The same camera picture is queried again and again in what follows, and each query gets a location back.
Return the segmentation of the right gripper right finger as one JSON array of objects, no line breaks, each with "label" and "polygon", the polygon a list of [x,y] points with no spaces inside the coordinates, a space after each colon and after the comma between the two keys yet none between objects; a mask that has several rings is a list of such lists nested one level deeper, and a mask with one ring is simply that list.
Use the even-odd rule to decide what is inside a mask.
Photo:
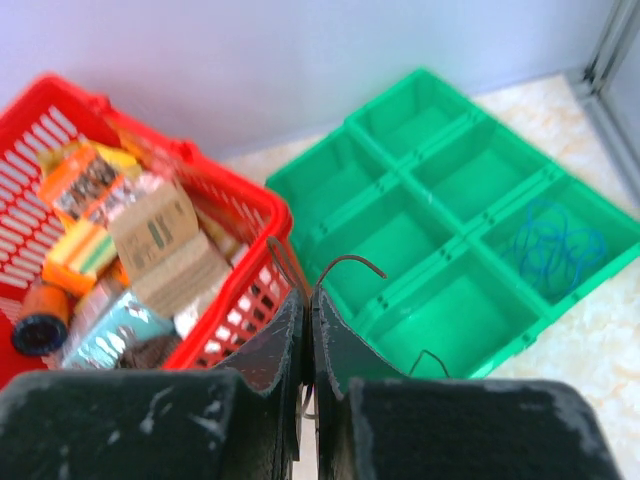
[{"label": "right gripper right finger", "polygon": [[310,328],[319,477],[424,477],[425,384],[379,356],[322,288],[312,295]]}]

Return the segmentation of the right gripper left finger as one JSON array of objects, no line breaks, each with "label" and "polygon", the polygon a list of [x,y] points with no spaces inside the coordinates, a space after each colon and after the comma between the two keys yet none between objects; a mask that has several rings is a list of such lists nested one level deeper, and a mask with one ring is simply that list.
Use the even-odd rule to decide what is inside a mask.
[{"label": "right gripper left finger", "polygon": [[285,298],[273,319],[216,368],[223,397],[222,479],[289,479],[300,454],[304,305]]}]

